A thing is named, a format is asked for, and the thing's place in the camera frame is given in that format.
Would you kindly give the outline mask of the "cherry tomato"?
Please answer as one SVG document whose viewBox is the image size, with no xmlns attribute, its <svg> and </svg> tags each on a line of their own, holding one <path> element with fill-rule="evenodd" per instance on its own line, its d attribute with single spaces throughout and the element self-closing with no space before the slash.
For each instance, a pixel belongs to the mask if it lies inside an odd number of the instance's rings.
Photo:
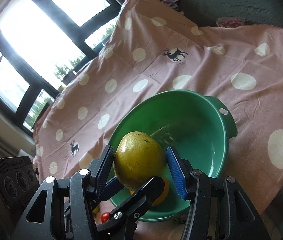
<svg viewBox="0 0 283 240">
<path fill-rule="evenodd" d="M 109 212 L 104 212 L 100 216 L 101 223 L 105 223 L 105 222 L 109 221 L 109 217 L 110 217 L 110 213 Z"/>
</svg>

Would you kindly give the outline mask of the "yellow lemon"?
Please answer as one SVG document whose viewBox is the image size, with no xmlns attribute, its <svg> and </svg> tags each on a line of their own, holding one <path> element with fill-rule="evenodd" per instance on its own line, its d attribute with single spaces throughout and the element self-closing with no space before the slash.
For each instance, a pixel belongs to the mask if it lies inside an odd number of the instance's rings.
<svg viewBox="0 0 283 240">
<path fill-rule="evenodd" d="M 100 211 L 100 207 L 97 206 L 94 210 L 93 210 L 93 214 L 97 215 Z"/>
</svg>

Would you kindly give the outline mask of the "yellow-green pear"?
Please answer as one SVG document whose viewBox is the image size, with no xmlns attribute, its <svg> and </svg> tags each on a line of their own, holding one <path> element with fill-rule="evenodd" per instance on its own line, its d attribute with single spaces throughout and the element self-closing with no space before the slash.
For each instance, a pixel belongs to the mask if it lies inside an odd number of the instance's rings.
<svg viewBox="0 0 283 240">
<path fill-rule="evenodd" d="M 126 134 L 114 155 L 114 173 L 125 188 L 135 191 L 151 177 L 165 175 L 163 148 L 143 132 Z"/>
</svg>

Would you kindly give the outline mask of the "orange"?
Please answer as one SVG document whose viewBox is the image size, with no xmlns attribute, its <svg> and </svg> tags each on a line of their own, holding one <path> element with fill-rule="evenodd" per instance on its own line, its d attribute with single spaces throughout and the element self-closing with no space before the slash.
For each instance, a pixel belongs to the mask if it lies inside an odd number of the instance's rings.
<svg viewBox="0 0 283 240">
<path fill-rule="evenodd" d="M 157 206 L 159 204 L 161 204 L 167 197 L 167 195 L 169 194 L 169 190 L 170 190 L 170 184 L 168 179 L 163 176 L 161 177 L 162 180 L 164 181 L 164 189 L 163 192 L 156 198 L 155 201 L 152 202 L 151 206 Z M 141 183 L 137 183 L 137 185 L 124 185 L 127 189 L 129 189 L 130 195 L 132 195 L 139 187 L 141 187 L 145 182 L 147 182 L 148 180 L 150 180 L 150 178 L 148 178 L 145 181 L 142 181 Z"/>
</svg>

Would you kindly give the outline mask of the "green plastic bowl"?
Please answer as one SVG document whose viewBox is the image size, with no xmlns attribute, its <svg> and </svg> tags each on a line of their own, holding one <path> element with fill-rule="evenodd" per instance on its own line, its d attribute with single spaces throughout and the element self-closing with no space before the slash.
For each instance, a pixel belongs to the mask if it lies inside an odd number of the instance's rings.
<svg viewBox="0 0 283 240">
<path fill-rule="evenodd" d="M 109 140 L 115 152 L 130 132 L 146 133 L 164 153 L 168 147 L 175 147 L 193 168 L 217 178 L 228 157 L 229 139 L 237 135 L 237 128 L 232 115 L 217 98 L 190 90 L 169 90 L 138 104 L 120 121 Z M 164 176 L 170 184 L 169 194 L 141 217 L 142 222 L 173 219 L 189 208 L 189 201 L 176 192 L 168 165 Z M 118 206 L 128 197 L 129 189 L 124 187 L 111 202 Z"/>
</svg>

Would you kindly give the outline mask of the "pink polka dot tablecloth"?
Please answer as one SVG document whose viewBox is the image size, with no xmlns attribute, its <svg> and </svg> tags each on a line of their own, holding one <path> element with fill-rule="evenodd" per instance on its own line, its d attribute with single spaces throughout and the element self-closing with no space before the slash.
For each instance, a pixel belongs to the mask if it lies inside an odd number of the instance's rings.
<svg viewBox="0 0 283 240">
<path fill-rule="evenodd" d="M 214 96 L 230 110 L 238 134 L 224 173 L 263 213 L 283 187 L 283 30 L 200 28 L 157 0 L 124 3 L 105 48 L 39 120 L 39 179 L 87 167 L 133 107 L 180 89 Z"/>
</svg>

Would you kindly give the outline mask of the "window with black frame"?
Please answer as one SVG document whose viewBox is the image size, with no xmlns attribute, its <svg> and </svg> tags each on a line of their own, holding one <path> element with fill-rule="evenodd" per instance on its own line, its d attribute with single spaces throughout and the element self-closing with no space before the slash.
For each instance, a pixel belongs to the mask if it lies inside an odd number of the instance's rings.
<svg viewBox="0 0 283 240">
<path fill-rule="evenodd" d="M 35 123 L 112 33 L 116 0 L 0 0 L 0 111 Z"/>
</svg>

